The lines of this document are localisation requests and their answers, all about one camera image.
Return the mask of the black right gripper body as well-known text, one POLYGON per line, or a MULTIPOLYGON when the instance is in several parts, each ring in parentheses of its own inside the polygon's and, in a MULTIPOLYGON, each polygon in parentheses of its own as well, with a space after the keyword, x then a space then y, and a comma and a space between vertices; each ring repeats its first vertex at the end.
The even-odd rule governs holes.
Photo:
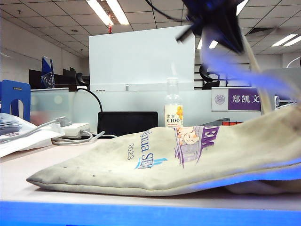
POLYGON ((176 38, 176 41, 184 41, 190 33, 201 36, 205 26, 222 21, 227 14, 234 14, 237 17, 237 6, 240 3, 241 0, 185 0, 187 17, 192 25, 176 38))

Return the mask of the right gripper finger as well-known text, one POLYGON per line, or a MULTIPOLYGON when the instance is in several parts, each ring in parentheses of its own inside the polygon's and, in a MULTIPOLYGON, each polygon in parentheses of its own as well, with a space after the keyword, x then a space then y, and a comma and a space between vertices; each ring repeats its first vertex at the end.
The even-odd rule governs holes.
POLYGON ((203 28, 203 31, 205 32, 205 36, 209 40, 215 40, 219 44, 221 44, 221 37, 222 37, 221 25, 222 25, 222 21, 219 21, 217 23, 211 23, 205 26, 203 28))
POLYGON ((227 14, 226 17, 222 19, 221 33, 221 44, 224 47, 234 52, 244 52, 238 18, 234 14, 227 14))

